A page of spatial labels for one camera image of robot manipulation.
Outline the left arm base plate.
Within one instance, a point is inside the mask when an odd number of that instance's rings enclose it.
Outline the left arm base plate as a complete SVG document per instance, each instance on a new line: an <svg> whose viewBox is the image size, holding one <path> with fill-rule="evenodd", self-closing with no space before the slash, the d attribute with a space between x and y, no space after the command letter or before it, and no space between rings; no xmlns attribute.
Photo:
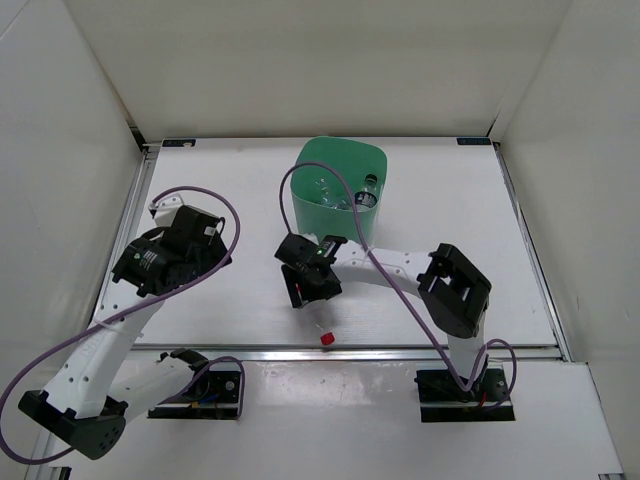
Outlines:
<svg viewBox="0 0 640 480"><path fill-rule="evenodd" d="M239 420L244 409L246 374L241 361L221 357L206 367L193 386L149 410L154 420Z"/></svg>

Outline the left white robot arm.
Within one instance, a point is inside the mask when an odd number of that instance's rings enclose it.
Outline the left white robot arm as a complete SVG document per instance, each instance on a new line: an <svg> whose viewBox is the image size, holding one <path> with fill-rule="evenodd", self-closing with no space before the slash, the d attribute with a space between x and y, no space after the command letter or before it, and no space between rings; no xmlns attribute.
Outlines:
<svg viewBox="0 0 640 480"><path fill-rule="evenodd" d="M113 305L110 317L96 318L61 343L73 346L73 353L44 387L22 395L19 410L70 451L96 460L139 415L159 405L191 406L218 397L209 377L213 361L185 348L161 354L130 380L114 378L162 304L230 264L234 249L213 226L156 227L133 240L112 271L123 301Z"/></svg>

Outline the dark label Pepsi bottle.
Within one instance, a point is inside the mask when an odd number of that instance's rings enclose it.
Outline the dark label Pepsi bottle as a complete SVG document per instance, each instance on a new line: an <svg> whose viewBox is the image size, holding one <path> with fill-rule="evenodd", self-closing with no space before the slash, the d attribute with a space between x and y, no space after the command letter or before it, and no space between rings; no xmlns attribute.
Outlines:
<svg viewBox="0 0 640 480"><path fill-rule="evenodd" d="M378 203L378 177L374 174L367 174L364 177L363 185L354 194L354 202L359 212L373 209Z"/></svg>

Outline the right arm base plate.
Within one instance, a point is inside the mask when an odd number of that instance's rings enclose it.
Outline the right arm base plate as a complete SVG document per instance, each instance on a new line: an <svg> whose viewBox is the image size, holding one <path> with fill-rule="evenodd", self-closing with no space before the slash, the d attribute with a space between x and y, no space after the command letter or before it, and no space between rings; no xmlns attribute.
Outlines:
<svg viewBox="0 0 640 480"><path fill-rule="evenodd" d="M422 423L511 422L515 414L502 368L489 368L469 392L462 392L448 370L418 370Z"/></svg>

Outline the red label water bottle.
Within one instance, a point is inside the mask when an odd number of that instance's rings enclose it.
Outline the red label water bottle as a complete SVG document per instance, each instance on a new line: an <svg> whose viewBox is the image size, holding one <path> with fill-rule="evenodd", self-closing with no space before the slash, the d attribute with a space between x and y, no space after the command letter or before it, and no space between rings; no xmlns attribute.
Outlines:
<svg viewBox="0 0 640 480"><path fill-rule="evenodd" d="M297 287L297 293L301 300L300 320L308 327L314 327L319 337L320 344L328 347L335 342L332 331L331 310L326 299L311 296L309 289Z"/></svg>

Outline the blue label water bottle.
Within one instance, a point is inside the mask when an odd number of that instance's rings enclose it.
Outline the blue label water bottle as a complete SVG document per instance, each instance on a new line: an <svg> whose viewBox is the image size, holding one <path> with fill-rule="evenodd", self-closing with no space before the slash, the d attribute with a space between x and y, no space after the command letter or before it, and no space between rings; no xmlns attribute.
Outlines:
<svg viewBox="0 0 640 480"><path fill-rule="evenodd" d="M344 197L336 193L325 178L318 178L313 184L313 202L319 206L343 210L346 208Z"/></svg>

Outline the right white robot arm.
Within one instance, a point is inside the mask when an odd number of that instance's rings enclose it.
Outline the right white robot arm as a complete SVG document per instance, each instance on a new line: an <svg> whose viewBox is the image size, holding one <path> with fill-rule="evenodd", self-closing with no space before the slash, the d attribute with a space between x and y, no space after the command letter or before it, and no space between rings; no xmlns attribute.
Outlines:
<svg viewBox="0 0 640 480"><path fill-rule="evenodd" d="M402 252L340 236L316 241L289 233L275 258L295 309L341 294L346 283L393 289L442 355L452 393L470 400L484 389L492 285L457 247L442 243L429 253Z"/></svg>

